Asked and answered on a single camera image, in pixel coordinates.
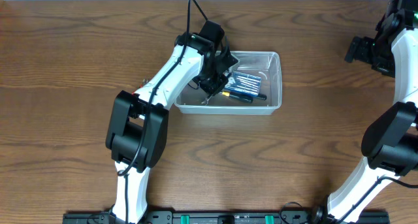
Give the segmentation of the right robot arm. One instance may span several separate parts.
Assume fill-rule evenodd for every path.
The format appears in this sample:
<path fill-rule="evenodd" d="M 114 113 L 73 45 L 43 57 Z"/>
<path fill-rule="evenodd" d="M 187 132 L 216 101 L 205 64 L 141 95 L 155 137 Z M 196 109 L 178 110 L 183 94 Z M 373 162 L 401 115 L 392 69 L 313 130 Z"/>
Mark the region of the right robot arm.
<path fill-rule="evenodd" d="M 362 61 L 395 79 L 393 105 L 365 131 L 362 159 L 348 179 L 325 198 L 310 223 L 389 223 L 387 212 L 366 206 L 390 183 L 417 170 L 417 0 L 389 0 L 376 36 L 354 37 L 345 61 Z"/>

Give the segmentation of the small claw hammer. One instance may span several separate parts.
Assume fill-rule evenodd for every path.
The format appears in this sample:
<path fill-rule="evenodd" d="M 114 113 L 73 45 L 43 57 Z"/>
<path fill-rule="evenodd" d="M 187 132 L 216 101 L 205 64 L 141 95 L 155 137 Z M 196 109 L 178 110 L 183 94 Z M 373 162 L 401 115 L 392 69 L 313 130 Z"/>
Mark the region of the small claw hammer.
<path fill-rule="evenodd" d="M 262 93 L 259 93 L 255 96 L 255 98 L 265 101 L 267 99 L 267 96 Z"/>

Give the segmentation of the precision screwdriver set case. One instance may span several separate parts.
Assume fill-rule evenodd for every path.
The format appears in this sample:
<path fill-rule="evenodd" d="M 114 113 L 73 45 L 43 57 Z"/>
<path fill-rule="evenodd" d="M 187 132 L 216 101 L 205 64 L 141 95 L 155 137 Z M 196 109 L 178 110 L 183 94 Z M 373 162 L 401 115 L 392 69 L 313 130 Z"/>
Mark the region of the precision screwdriver set case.
<path fill-rule="evenodd" d="M 257 96 L 260 92 L 261 82 L 262 78 L 259 76 L 235 71 L 228 77 L 225 90 Z"/>

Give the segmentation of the orange handled pliers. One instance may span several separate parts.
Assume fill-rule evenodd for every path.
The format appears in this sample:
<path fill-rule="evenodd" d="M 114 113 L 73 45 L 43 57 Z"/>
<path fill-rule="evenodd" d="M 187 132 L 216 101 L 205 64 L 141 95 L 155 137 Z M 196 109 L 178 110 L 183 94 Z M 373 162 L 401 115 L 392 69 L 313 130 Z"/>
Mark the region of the orange handled pliers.
<path fill-rule="evenodd" d="M 137 90 L 140 89 L 140 88 L 143 88 L 149 81 L 150 81 L 149 78 L 143 79 L 142 82 L 140 83 L 140 85 L 137 87 L 137 89 L 132 92 L 132 94 L 135 95 Z"/>

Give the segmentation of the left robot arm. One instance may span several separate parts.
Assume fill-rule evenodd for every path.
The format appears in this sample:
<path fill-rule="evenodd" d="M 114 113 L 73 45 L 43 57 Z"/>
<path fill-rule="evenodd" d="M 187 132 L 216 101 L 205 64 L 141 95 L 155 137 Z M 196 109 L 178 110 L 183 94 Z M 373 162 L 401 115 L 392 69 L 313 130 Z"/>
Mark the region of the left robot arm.
<path fill-rule="evenodd" d="M 167 143 L 169 110 L 190 82 L 210 99 L 227 85 L 227 71 L 238 63 L 224 38 L 225 32 L 207 20 L 199 33 L 177 37 L 172 55 L 146 84 L 114 100 L 105 145 L 118 173 L 113 223 L 138 223 L 147 209 L 150 169 Z"/>

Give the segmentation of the silver black wrench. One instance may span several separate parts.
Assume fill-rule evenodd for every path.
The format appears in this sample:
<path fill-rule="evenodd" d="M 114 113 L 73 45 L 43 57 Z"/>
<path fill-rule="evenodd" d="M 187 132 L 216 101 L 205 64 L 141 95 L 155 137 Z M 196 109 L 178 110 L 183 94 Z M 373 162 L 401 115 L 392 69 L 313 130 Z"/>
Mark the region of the silver black wrench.
<path fill-rule="evenodd" d="M 208 95 L 207 97 L 205 97 L 205 99 L 203 100 L 203 102 L 201 104 L 202 105 L 207 105 L 211 98 L 212 98 L 212 95 Z"/>

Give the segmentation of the black yellow screwdriver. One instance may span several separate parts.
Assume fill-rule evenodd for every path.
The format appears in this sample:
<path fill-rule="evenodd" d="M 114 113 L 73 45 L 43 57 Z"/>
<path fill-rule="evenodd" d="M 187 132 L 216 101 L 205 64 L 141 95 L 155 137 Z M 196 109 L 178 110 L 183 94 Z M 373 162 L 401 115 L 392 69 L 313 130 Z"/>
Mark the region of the black yellow screwdriver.
<path fill-rule="evenodd" d="M 242 93 L 222 91 L 221 94 L 223 96 L 226 96 L 226 97 L 231 98 L 231 99 L 235 99 L 235 100 L 243 102 L 243 103 L 252 103 L 253 102 L 253 97 L 251 97 L 249 95 L 242 94 Z"/>

